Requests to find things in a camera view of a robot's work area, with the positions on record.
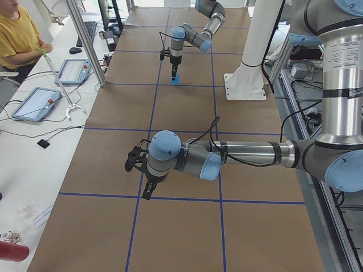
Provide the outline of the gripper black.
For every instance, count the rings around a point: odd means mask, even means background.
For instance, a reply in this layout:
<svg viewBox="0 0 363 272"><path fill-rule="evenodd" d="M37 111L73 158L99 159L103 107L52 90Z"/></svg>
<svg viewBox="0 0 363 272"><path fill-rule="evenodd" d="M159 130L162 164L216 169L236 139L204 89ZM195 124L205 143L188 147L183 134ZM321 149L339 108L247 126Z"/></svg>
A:
<svg viewBox="0 0 363 272"><path fill-rule="evenodd" d="M175 78L178 74L178 65L182 62L182 56L170 55L170 63L172 64L171 78Z"/></svg>
<svg viewBox="0 0 363 272"><path fill-rule="evenodd" d="M156 189L157 184L164 181L164 176L155 176L149 171L145 173L145 176L147 178L147 183L142 193L142 198L149 200L154 190Z"/></svg>

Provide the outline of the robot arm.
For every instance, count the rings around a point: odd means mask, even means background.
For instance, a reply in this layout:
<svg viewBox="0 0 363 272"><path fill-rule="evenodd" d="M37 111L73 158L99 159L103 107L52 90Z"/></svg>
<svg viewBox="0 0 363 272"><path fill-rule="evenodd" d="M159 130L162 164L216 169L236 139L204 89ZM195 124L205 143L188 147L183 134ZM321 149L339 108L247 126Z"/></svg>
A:
<svg viewBox="0 0 363 272"><path fill-rule="evenodd" d="M170 48L166 50L166 55L169 56L172 64L171 81L173 83L176 83L178 66L182 62L184 42L190 43L202 52L207 52L212 46L213 36L225 22L225 8L217 1L196 1L195 9L208 17L209 21L200 33L196 32L188 23L172 29L171 44Z"/></svg>
<svg viewBox="0 0 363 272"><path fill-rule="evenodd" d="M173 132L156 133L142 157L150 199L169 171L214 180L233 161L303 170L343 192L362 190L362 2L294 1L290 37L296 44L324 45L322 131L313 140L279 142L182 142Z"/></svg>

